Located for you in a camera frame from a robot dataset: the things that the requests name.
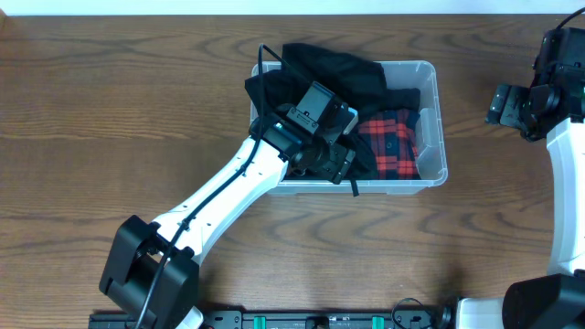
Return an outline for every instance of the black fabric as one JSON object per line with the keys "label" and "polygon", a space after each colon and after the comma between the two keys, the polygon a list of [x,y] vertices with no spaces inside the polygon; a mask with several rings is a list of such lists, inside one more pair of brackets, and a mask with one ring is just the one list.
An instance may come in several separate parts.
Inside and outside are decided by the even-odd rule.
{"label": "black fabric", "polygon": [[[265,111],[274,111],[284,103],[298,104],[309,90],[312,81],[323,84],[350,107],[356,109],[360,123],[380,111],[419,109],[420,91],[388,90],[384,70],[379,63],[301,43],[283,45],[282,58],[305,79],[284,66],[280,70],[265,72],[263,75]],[[260,104],[259,86],[258,76],[245,82],[246,91],[256,108]],[[338,142],[356,151],[356,157],[346,174],[346,179],[368,180],[378,175],[374,153],[356,132],[342,135]],[[299,177],[311,178],[318,179],[307,175]]]}

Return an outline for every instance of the clear plastic bin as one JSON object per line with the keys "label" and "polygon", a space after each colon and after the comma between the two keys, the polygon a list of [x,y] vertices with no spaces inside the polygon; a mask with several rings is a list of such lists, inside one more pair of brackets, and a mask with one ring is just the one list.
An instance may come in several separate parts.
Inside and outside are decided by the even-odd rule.
{"label": "clear plastic bin", "polygon": [[[441,108],[437,91],[437,73],[431,63],[424,60],[380,61],[389,89],[420,89],[420,119],[416,127],[419,157],[416,160],[420,180],[367,180],[357,181],[359,193],[387,193],[413,195],[426,187],[439,186],[447,180],[447,156],[442,135]],[[265,72],[280,69],[278,61],[263,62]],[[252,76],[258,75],[258,65]],[[254,104],[250,109],[250,123],[258,116]],[[347,181],[334,185],[320,180],[284,180],[271,190],[271,194],[297,193],[351,193]]]}

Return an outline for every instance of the red plaid shirt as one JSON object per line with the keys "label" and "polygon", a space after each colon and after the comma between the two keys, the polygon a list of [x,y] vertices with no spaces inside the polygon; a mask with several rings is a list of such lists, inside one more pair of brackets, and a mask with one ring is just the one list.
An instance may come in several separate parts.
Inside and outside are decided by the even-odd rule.
{"label": "red plaid shirt", "polygon": [[411,110],[383,111],[358,126],[376,156],[378,179],[420,179],[414,134],[419,117]]}

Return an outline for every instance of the black cable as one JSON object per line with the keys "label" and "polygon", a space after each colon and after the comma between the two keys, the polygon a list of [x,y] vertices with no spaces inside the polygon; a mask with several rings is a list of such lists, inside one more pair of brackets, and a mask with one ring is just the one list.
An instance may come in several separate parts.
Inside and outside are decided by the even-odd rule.
{"label": "black cable", "polygon": [[195,219],[195,217],[197,216],[199,211],[201,211],[201,209],[203,209],[207,204],[209,204],[209,202],[211,202],[211,200],[213,200],[214,197],[216,197],[219,193],[221,193],[224,189],[226,189],[226,187],[228,187],[240,175],[244,175],[246,173],[246,169],[251,164],[252,160],[254,160],[254,156],[256,155],[256,152],[258,151],[258,148],[260,147],[260,142],[262,140],[262,136],[264,135],[264,131],[262,130],[263,121],[264,121],[264,102],[265,102],[265,100],[264,100],[264,79],[262,76],[263,75],[263,72],[262,72],[262,50],[263,49],[266,49],[269,53],[271,53],[271,55],[273,55],[274,57],[279,59],[281,62],[285,63],[283,61],[283,59],[278,57],[278,55],[274,54],[274,52],[271,49],[264,46],[264,44],[260,44],[260,47],[258,48],[258,75],[259,75],[259,79],[260,79],[260,89],[261,89],[261,94],[260,94],[261,103],[260,103],[260,108],[258,110],[258,116],[260,117],[260,128],[258,131],[258,138],[256,139],[254,146],[252,147],[252,151],[250,152],[250,156],[248,156],[248,159],[246,160],[246,162],[244,162],[244,164],[238,169],[238,171],[236,171],[236,173],[234,175],[232,175],[230,178],[228,178],[228,180],[226,180],[221,186],[219,186],[215,191],[213,191],[211,194],[209,194],[209,196],[207,196],[203,200],[203,202],[201,202],[189,215],[187,215],[187,217],[185,219],[183,219],[183,221],[181,221],[181,226],[176,231],[175,235],[171,239],[171,242],[168,244],[168,247],[167,247],[165,253],[163,254],[163,258],[161,258],[161,262],[158,265],[158,269],[156,270],[156,273],[154,274],[153,282],[151,283],[150,289],[148,290],[148,293],[146,294],[146,299],[144,300],[143,308],[140,311],[140,316],[138,317],[138,320],[136,320],[136,323],[133,327],[134,329],[140,329],[140,327],[142,326],[142,323],[144,321],[144,317],[146,316],[146,312],[148,311],[148,306],[149,306],[150,301],[153,297],[153,292],[156,289],[156,286],[158,285],[158,282],[161,279],[161,275],[163,274],[163,270],[165,269],[166,261],[168,260],[170,254],[171,254],[171,251],[175,247],[175,244],[179,240],[179,237],[181,237],[181,234],[183,233],[183,231],[185,231],[189,227],[191,220]]}
{"label": "black cable", "polygon": [[[399,307],[403,302],[416,302],[418,305],[424,307],[424,305],[422,304],[422,302],[419,302],[419,300],[417,300],[416,298],[405,298],[405,299],[401,300],[400,302],[398,302],[396,305],[394,305],[394,307],[392,307],[392,314],[391,314],[391,316],[392,316],[392,322],[394,322],[394,324],[398,328],[400,328],[400,329],[406,329],[406,328],[402,324],[400,324],[400,322],[396,321],[396,318],[394,317],[394,313],[396,312],[396,308]],[[427,325],[425,327],[422,327],[421,329],[431,328],[432,327],[432,322],[433,322],[432,321],[432,314],[429,311],[427,311],[427,310],[424,310],[423,309],[423,311],[426,312],[429,315],[429,317],[431,318],[431,324],[429,324],[429,325]]]}
{"label": "black cable", "polygon": [[582,7],[581,9],[579,9],[578,11],[574,12],[573,14],[569,15],[567,18],[565,18],[562,22],[560,22],[560,24],[557,27],[557,30],[560,30],[561,28],[563,28],[565,26],[565,24],[567,24],[571,19],[581,15],[585,13],[585,7]]}

